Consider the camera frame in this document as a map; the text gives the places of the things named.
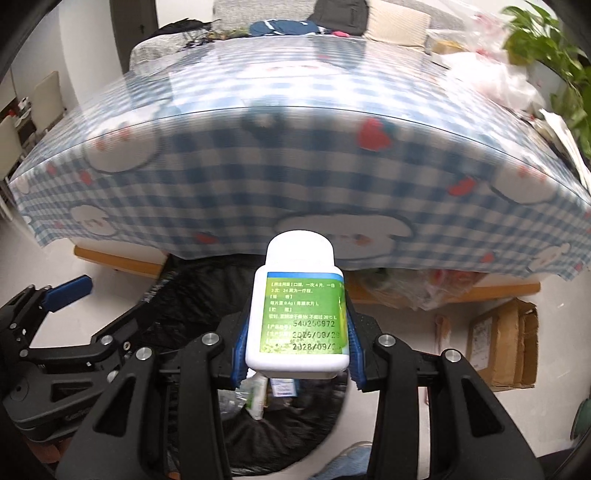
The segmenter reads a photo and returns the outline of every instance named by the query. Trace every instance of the blue checkered tablecloth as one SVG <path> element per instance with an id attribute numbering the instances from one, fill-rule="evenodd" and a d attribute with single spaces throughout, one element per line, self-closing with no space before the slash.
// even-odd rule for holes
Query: blue checkered tablecloth
<path id="1" fill-rule="evenodd" d="M 38 242 L 262 254 L 289 229 L 338 264 L 573 278 L 591 198 L 511 113 L 419 52 L 331 35 L 140 64 L 69 112 L 11 189 Z"/>

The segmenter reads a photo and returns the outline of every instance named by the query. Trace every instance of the door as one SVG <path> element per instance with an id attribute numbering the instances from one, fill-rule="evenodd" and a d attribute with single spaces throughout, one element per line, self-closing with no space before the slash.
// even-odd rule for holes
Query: door
<path id="1" fill-rule="evenodd" d="M 133 47 L 158 29 L 155 0 L 111 0 L 111 21 L 121 68 L 127 73 Z"/>

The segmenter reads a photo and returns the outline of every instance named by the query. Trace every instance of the green plant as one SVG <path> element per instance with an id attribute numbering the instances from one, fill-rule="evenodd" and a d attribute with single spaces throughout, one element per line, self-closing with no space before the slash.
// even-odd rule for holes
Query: green plant
<path id="1" fill-rule="evenodd" d="M 564 118 L 585 156 L 591 158 L 591 67 L 581 65 L 578 56 L 586 55 L 564 36 L 559 21 L 527 3 L 535 13 L 519 7 L 501 12 L 513 17 L 512 33 L 505 42 L 509 60 L 517 65 L 540 61 L 566 82 L 563 92 L 550 96 L 552 109 Z"/>

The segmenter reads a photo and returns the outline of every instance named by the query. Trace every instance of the black garbage bag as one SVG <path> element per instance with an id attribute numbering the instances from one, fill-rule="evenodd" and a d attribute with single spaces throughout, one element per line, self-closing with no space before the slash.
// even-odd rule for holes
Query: black garbage bag
<path id="1" fill-rule="evenodd" d="M 221 318 L 241 312 L 252 292 L 262 255 L 227 255 L 167 262 L 165 273 L 146 294 L 153 323 L 141 342 L 159 352 L 182 348 L 215 330 Z M 309 455 L 334 428 L 347 387 L 347 373 L 332 380 L 300 380 L 298 396 L 286 401 L 268 395 L 262 420 L 245 408 L 225 420 L 223 431 L 232 475 L 278 472 Z M 173 391 L 169 418 L 175 418 Z M 168 426 L 169 463 L 178 467 L 178 431 Z"/>

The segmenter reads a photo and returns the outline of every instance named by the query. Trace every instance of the white bottle cap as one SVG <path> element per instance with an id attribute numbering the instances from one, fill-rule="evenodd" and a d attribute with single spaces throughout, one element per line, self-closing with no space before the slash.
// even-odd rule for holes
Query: white bottle cap
<path id="1" fill-rule="evenodd" d="M 329 268 L 335 266 L 335 252 L 328 239 L 319 233 L 291 230 L 271 240 L 265 264 L 286 271 L 312 265 Z"/>

